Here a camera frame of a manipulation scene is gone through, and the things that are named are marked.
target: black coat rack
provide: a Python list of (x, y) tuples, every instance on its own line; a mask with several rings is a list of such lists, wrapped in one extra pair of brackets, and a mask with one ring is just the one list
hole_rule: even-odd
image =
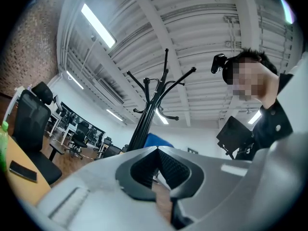
[[(139, 111), (137, 109), (134, 109), (134, 112), (142, 114), (140, 117), (140, 120), (136, 126), (136, 129), (134, 131), (134, 134), (130, 140), (127, 152), (137, 150), (144, 147), (148, 132), (150, 130), (153, 117), (155, 115), (155, 111), (157, 109), (158, 113), (166, 118), (166, 119), (172, 119), (172, 120), (179, 120), (178, 116), (167, 116), (163, 113), (163, 108), (160, 106), (160, 103), (162, 99), (166, 96), (168, 92), (172, 88), (174, 88), (177, 84), (185, 85), (184, 83), (181, 83), (182, 80), (184, 80), (188, 75), (192, 74), (196, 71), (195, 67), (192, 67), (191, 70), (189, 70), (186, 74), (184, 74), (181, 78), (179, 78), (177, 81), (168, 81), (166, 82), (167, 74), (169, 70), (167, 69), (167, 59), (168, 59), (168, 49), (165, 49), (165, 64), (164, 64), (164, 72), (161, 77), (161, 79), (153, 78), (144, 78), (143, 83), (144, 86), (133, 76), (133, 74), (128, 71), (127, 74), (140, 86), (140, 88), (144, 91), (145, 98), (146, 98), (146, 105), (143, 111)], [(151, 99), (149, 94), (149, 84), (151, 80), (157, 81), (157, 86), (155, 89), (155, 92), (153, 93)]]

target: smartphone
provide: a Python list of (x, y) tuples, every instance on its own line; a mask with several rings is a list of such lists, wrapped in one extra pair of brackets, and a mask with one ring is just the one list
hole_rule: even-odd
[(37, 173), (35, 171), (32, 171), (31, 169), (21, 166), (15, 161), (11, 162), (10, 171), (22, 178), (25, 178), (26, 180), (37, 182)]

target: wooden floor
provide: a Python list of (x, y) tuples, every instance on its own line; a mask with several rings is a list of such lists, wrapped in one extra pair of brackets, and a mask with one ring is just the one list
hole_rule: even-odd
[[(0, 96), (0, 121), (3, 120), (5, 111), (10, 101), (11, 101), (10, 99)], [(12, 135), (14, 131), (16, 111), (17, 111), (17, 106), (13, 108), (11, 114), (8, 116), (7, 119), (7, 122), (9, 123), (9, 129), (8, 129), (9, 135)], [(47, 125), (46, 131), (51, 131), (51, 129), (52, 127)], [(49, 134), (45, 132), (43, 139), (43, 147), (41, 151), (47, 157), (50, 156), (50, 153), (52, 151), (52, 148), (49, 146), (49, 143), (51, 141), (55, 142), (55, 140), (57, 141), (62, 140), (61, 132), (57, 130), (53, 133), (53, 136), (51, 137), (49, 137)], [(64, 145), (67, 145), (68, 142), (69, 139), (65, 139)], [(78, 158), (71, 157), (68, 152), (66, 152), (64, 155), (59, 155), (58, 153), (56, 153), (52, 162), (55, 163), (57, 167), (62, 171), (62, 176), (54, 184), (52, 184), (51, 187), (59, 184), (66, 177), (70, 176), (72, 173), (82, 168), (84, 165), (92, 162), (93, 159), (96, 157), (97, 152), (93, 151), (92, 148), (83, 148), (82, 154), (85, 156), (83, 160), (80, 160), (79, 157)], [(153, 182), (152, 190), (156, 193), (156, 204), (160, 213), (165, 217), (165, 219), (168, 222), (170, 222), (172, 203), (170, 202), (169, 198), (169, 190), (165, 186), (157, 184), (155, 182)]]

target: green bottle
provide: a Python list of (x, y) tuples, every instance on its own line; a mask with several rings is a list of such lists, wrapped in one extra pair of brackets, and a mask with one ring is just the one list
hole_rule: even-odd
[(6, 171), (6, 149), (8, 147), (8, 127), (9, 124), (6, 121), (2, 122), (2, 126), (0, 128), (0, 167), (1, 171)]

